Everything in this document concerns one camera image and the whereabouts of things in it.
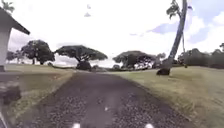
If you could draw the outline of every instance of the green lawn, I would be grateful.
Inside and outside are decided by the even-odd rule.
[[[74,72],[48,66],[15,64],[7,65],[6,70],[16,75],[16,79],[11,82],[17,82],[22,91],[22,98],[8,107],[7,113],[12,122],[31,106],[56,91],[71,78]]]
[[[224,70],[173,68],[169,77],[156,76],[156,70],[112,74],[145,86],[198,128],[224,127]]]

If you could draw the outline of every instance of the cloudy sky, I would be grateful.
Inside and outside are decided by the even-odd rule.
[[[42,39],[54,51],[62,45],[83,44],[109,58],[127,50],[169,54],[178,17],[169,20],[171,0],[13,0],[13,17],[31,31],[13,30],[9,49],[21,48],[31,39]],[[186,49],[212,52],[224,42],[224,1],[192,0],[185,27]],[[84,17],[88,12],[91,17]],[[56,63],[74,59],[56,57]],[[111,59],[97,64],[113,65]]]

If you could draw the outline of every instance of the building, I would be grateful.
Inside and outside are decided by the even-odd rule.
[[[0,72],[4,72],[4,65],[8,51],[9,37],[12,28],[27,35],[30,32],[18,23],[11,15],[0,7]]]

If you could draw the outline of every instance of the roof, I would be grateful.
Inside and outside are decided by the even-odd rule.
[[[0,24],[3,25],[11,25],[12,28],[21,31],[27,35],[30,34],[30,32],[23,27],[20,23],[18,23],[11,15],[9,15],[3,8],[0,7]]]

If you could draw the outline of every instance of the dirt path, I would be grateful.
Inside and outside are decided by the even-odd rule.
[[[136,83],[118,76],[77,73],[61,89],[26,112],[17,128],[192,128]]]

